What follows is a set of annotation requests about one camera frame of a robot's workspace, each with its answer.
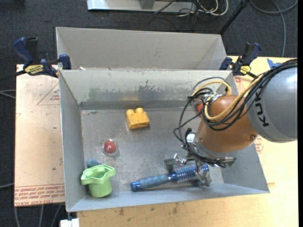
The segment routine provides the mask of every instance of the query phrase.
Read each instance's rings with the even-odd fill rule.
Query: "dark gray carpet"
[[[55,27],[110,28],[123,30],[177,31],[217,34],[241,0],[229,0],[228,13],[222,17],[202,15],[195,23],[191,17],[148,12],[87,11],[87,0],[0,0],[0,77],[13,73],[15,64],[24,63],[12,51],[19,37],[39,37],[40,55],[56,58]],[[261,9],[276,11],[269,0],[253,0]],[[274,0],[280,9],[296,0]],[[297,57],[298,6],[284,14],[286,43],[284,57]],[[267,15],[250,4],[240,13],[223,35],[228,55],[243,53],[246,42],[257,42],[261,56],[281,57],[283,24],[280,15]],[[0,91],[15,89],[14,78],[0,81]],[[0,95],[0,185],[14,181],[15,102]],[[42,226],[50,226],[57,205],[46,205]],[[20,208],[21,226],[38,226],[40,207]],[[61,208],[58,219],[66,218]],[[0,189],[0,226],[16,226],[13,209],[13,188]]]

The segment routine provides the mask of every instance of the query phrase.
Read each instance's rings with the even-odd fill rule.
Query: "blue brush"
[[[208,172],[209,168],[207,164],[204,164],[201,168],[202,172]],[[177,167],[170,174],[162,174],[147,177],[136,182],[131,183],[131,188],[133,192],[136,192],[140,189],[151,188],[155,186],[159,186],[162,184],[166,184],[168,182],[174,181],[177,183],[183,183],[188,181],[196,180],[196,165],[190,164],[185,166]]]
[[[87,168],[93,167],[93,166],[98,166],[101,165],[101,163],[97,162],[94,159],[88,159],[87,160]]]

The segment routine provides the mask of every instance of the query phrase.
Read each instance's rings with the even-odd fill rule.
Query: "blue handle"
[[[243,65],[250,65],[261,54],[261,51],[261,47],[257,43],[246,43],[244,53],[241,56],[241,63]]]
[[[169,182],[169,175],[163,174],[163,175],[147,177],[147,178],[141,179],[137,182],[132,182],[131,188],[132,188],[132,191],[135,192],[139,189],[155,187],[155,186],[159,186],[161,184],[166,184],[168,182]]]
[[[20,58],[23,58],[27,64],[30,64],[34,61],[34,58],[27,50],[24,37],[19,38],[14,42],[13,50]]]
[[[231,63],[232,63],[232,59],[230,57],[226,57],[223,60],[219,70],[227,70],[227,68],[230,66]]]
[[[59,60],[62,63],[63,69],[65,70],[71,69],[71,61],[67,54],[59,55]]]

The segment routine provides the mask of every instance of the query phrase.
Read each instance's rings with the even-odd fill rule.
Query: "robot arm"
[[[239,96],[227,93],[213,100],[203,90],[202,86],[190,97],[204,102],[196,145],[190,146],[187,135],[183,140],[184,148],[196,159],[213,165],[220,159],[224,162],[257,135],[281,143],[297,140],[297,59],[258,76]]]

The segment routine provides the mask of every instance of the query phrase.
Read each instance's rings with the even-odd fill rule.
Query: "metal stand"
[[[143,11],[156,12],[167,6],[170,1],[159,0],[88,0],[88,10],[119,10],[119,11]],[[194,10],[192,2],[172,2],[163,12],[187,13],[188,9]]]

